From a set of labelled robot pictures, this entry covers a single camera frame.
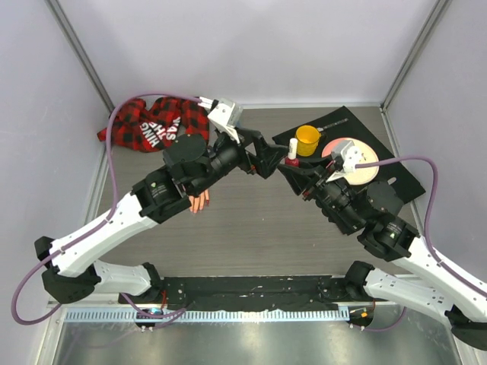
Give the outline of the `white nail polish cap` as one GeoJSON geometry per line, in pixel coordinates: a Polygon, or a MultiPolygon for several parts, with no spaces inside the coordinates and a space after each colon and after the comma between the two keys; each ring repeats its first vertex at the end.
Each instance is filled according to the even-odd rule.
{"type": "Polygon", "coordinates": [[[295,160],[297,158],[297,148],[298,140],[296,138],[291,138],[288,145],[288,156],[289,160],[295,160]]]}

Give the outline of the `red nail polish bottle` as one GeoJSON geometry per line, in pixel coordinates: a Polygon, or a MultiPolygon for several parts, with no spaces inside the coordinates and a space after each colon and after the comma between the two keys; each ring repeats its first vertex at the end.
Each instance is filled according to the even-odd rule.
{"type": "Polygon", "coordinates": [[[299,167],[300,161],[297,158],[291,159],[289,157],[285,158],[285,164],[291,167],[299,167]]]}

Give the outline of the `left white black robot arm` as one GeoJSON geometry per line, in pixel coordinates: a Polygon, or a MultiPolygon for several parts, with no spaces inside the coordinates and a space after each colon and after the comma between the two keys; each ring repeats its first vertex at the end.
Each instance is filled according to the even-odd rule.
{"type": "Polygon", "coordinates": [[[220,132],[209,148],[201,135],[181,135],[163,151],[164,165],[137,182],[112,211],[59,239],[43,236],[35,243],[45,266],[45,290],[61,304],[75,303],[92,293],[129,295],[138,303],[154,303],[162,293],[155,267],[113,265],[100,257],[128,238],[170,220],[233,169],[271,176],[288,153],[268,144],[260,132],[237,131],[239,141],[220,132]]]}

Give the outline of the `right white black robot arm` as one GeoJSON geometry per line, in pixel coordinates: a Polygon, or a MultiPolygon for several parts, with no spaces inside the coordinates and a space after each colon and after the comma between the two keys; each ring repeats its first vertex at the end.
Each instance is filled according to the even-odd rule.
{"type": "Polygon", "coordinates": [[[278,169],[295,194],[314,200],[346,233],[357,233],[366,251],[426,283],[412,284],[354,262],[343,282],[347,297],[391,300],[447,324],[458,340],[484,351],[486,283],[434,248],[428,222],[419,232],[398,216],[403,202],[391,185],[372,182],[353,192],[344,182],[357,170],[399,162],[400,158],[362,163],[356,157],[322,157],[296,167],[279,164],[278,169]]]}

